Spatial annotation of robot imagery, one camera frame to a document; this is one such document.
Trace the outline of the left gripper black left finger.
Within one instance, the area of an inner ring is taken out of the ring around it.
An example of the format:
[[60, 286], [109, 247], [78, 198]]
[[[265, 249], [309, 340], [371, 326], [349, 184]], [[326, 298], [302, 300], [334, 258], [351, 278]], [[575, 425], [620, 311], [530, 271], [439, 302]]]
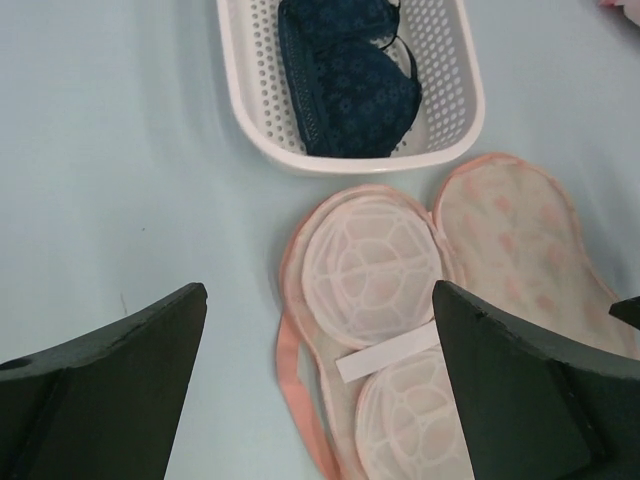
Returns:
[[207, 313], [203, 284], [1, 365], [4, 479], [162, 479]]

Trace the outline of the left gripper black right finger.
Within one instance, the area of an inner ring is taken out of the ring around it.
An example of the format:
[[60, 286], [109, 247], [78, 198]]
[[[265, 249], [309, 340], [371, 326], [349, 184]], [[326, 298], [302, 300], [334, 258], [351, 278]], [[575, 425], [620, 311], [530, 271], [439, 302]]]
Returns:
[[439, 280], [433, 306], [478, 479], [636, 479], [639, 363]]

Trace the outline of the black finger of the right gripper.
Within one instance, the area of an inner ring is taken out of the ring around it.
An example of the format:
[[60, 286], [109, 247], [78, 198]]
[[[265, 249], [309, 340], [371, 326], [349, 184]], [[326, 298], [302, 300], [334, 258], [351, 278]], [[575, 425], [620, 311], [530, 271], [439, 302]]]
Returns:
[[629, 298], [611, 305], [609, 314], [640, 330], [640, 297]]

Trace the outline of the floral mesh laundry bag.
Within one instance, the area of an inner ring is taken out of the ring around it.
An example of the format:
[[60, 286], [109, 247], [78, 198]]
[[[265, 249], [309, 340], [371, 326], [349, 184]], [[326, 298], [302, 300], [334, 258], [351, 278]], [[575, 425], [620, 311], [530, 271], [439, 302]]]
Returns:
[[280, 268], [277, 376], [323, 477], [478, 479], [436, 327], [439, 280], [639, 363], [639, 330], [609, 314], [621, 300], [543, 170], [482, 156], [447, 177], [432, 209], [382, 185], [338, 192]]

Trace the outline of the dark blue lace bra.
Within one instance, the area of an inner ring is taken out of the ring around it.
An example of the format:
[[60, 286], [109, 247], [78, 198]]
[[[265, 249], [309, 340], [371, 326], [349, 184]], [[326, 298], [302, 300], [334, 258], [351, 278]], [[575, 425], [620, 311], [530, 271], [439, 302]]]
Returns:
[[278, 37], [298, 132], [308, 155], [388, 157], [422, 101], [413, 56], [403, 71], [398, 1], [282, 1]]

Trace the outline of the white perforated plastic basket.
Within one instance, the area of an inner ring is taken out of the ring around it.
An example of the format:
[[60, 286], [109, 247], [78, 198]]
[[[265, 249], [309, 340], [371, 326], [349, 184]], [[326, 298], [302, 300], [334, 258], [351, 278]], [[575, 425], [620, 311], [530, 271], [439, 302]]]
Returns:
[[221, 1], [235, 118], [308, 175], [412, 170], [477, 140], [485, 96], [461, 1]]

